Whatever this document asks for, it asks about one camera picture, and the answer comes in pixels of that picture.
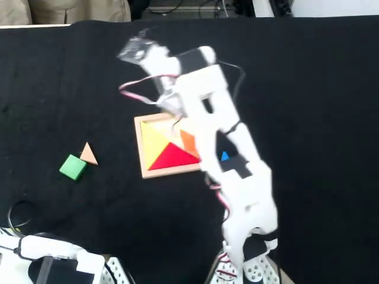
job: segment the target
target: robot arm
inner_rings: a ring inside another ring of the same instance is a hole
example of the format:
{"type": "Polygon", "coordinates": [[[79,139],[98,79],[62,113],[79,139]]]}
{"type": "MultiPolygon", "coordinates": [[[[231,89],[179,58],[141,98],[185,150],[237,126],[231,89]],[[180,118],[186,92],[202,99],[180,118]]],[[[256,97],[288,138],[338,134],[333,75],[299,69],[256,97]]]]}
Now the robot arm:
{"type": "MultiPolygon", "coordinates": [[[[200,168],[217,184],[218,196],[226,207],[223,248],[239,273],[248,261],[243,246],[253,234],[268,235],[278,227],[272,198],[271,170],[261,160],[247,126],[240,121],[228,85],[211,47],[199,47],[178,56],[168,56],[166,47],[132,38],[119,58],[140,65],[159,77],[157,106],[176,116],[188,117],[195,126],[195,143],[201,157],[200,168]],[[223,133],[239,155],[224,167],[216,156],[216,133],[223,133]]],[[[277,247],[277,238],[265,241],[266,255],[277,247]]]]}

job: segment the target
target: orange puzzle piece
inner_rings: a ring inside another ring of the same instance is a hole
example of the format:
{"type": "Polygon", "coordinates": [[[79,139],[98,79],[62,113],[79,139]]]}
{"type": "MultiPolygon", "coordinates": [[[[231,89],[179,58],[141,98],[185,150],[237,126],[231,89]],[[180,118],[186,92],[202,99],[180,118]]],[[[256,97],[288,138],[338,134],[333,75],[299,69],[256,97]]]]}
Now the orange puzzle piece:
{"type": "Polygon", "coordinates": [[[91,164],[95,164],[95,165],[99,165],[96,161],[96,158],[95,158],[95,155],[94,153],[92,152],[88,142],[85,143],[85,146],[84,146],[84,149],[83,149],[83,152],[81,154],[81,158],[80,158],[82,161],[85,161],[85,162],[88,162],[88,163],[91,163],[91,164]]]}
{"type": "Polygon", "coordinates": [[[199,158],[199,153],[196,150],[195,146],[195,137],[184,130],[180,130],[180,137],[182,138],[184,144],[184,150],[199,158]]]}

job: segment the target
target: green block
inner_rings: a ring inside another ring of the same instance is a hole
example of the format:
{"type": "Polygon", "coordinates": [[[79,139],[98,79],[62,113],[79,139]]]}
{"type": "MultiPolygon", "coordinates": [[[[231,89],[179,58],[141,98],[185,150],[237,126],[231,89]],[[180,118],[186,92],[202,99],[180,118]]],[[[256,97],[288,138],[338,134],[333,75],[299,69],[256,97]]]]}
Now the green block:
{"type": "Polygon", "coordinates": [[[59,171],[73,180],[77,180],[83,172],[87,163],[81,159],[70,155],[59,171]]]}

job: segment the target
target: black cloth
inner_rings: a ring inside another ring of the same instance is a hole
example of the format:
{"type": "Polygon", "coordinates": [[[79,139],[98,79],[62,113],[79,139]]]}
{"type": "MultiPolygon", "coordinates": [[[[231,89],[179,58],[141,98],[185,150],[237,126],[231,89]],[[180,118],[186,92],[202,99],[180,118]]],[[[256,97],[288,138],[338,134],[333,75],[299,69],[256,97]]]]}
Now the black cloth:
{"type": "MultiPolygon", "coordinates": [[[[223,208],[200,172],[143,180],[133,117],[118,94],[146,74],[116,58],[147,27],[173,54],[212,46],[247,78],[237,107],[272,169],[280,255],[296,283],[378,277],[378,17],[81,22],[0,31],[0,224],[20,199],[28,232],[118,256],[137,283],[202,283],[223,208]],[[59,173],[89,142],[99,166],[59,173]]],[[[239,72],[224,67],[232,86],[239,72]]],[[[152,82],[134,92],[155,98],[152,82]]]]}

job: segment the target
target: blue piece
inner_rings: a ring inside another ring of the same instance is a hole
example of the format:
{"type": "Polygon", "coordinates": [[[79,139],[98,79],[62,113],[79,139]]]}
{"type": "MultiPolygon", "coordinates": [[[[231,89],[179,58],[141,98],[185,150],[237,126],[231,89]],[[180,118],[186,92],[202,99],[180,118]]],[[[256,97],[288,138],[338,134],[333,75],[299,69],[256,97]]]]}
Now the blue piece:
{"type": "Polygon", "coordinates": [[[227,153],[224,151],[223,154],[222,154],[222,156],[221,156],[221,162],[222,162],[222,161],[226,161],[226,160],[228,160],[228,159],[229,159],[229,156],[228,156],[227,153]]]}

